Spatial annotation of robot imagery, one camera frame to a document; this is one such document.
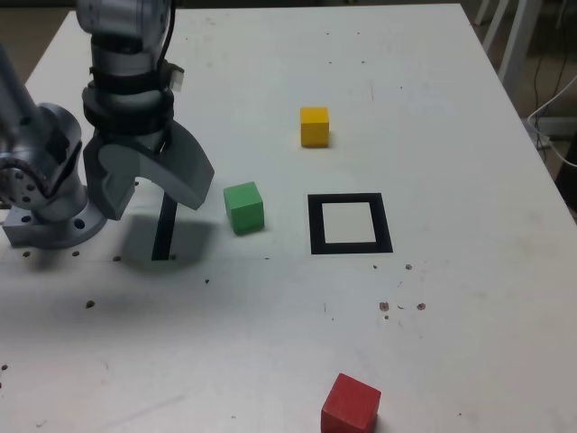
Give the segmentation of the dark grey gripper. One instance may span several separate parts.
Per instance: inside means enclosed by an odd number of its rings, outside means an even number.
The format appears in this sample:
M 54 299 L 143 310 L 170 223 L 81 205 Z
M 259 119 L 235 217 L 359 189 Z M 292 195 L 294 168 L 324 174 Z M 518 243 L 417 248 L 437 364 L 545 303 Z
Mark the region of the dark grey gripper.
M 96 128 L 83 151 L 87 192 L 110 220 L 118 221 L 144 178 L 179 204 L 197 210 L 215 170 L 197 139 L 180 124 L 149 134 L 114 134 Z

